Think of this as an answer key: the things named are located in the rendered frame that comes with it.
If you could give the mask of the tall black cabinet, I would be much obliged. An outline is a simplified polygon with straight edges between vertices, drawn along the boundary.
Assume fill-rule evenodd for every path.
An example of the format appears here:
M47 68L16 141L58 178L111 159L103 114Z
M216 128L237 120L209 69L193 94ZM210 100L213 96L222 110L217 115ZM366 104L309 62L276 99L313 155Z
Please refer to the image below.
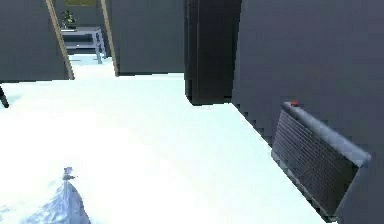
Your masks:
M230 103L242 0L184 0L185 95L194 106Z

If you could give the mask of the grey side table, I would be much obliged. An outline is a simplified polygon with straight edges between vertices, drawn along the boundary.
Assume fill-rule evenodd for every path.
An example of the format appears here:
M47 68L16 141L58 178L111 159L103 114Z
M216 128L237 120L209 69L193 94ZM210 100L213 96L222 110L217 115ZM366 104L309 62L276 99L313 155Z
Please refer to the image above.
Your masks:
M67 50L91 49L99 64L106 58L104 38L100 27L77 27L62 29Z

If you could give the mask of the green house plant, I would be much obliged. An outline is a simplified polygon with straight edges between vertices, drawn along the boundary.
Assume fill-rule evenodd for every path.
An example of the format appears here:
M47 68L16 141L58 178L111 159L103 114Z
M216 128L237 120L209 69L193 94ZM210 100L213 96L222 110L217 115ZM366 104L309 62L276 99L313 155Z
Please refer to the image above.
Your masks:
M73 14L69 10L62 12L62 16L62 24L65 29L76 28L76 19L73 17Z

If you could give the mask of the black furniture leg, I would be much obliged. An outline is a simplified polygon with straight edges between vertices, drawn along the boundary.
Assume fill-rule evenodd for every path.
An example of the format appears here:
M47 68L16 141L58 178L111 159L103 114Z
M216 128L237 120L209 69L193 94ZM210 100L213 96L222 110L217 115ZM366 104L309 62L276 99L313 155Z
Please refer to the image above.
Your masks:
M8 100L1 86L0 86L0 102L3 104L5 108L9 108Z

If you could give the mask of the grey wall radiator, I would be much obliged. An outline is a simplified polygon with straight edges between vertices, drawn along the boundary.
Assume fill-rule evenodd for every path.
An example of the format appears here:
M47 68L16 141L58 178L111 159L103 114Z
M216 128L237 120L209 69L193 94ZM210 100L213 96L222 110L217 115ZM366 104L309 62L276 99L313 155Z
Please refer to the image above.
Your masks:
M277 122L271 157L327 223L361 178L371 155L313 117L285 102Z

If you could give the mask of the framed yellow wall picture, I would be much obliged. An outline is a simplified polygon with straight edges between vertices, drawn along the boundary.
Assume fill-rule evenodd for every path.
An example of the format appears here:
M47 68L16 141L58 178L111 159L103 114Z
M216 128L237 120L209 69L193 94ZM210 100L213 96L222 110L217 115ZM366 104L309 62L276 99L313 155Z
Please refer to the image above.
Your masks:
M67 6L95 6L97 4L97 0L64 0L64 3Z

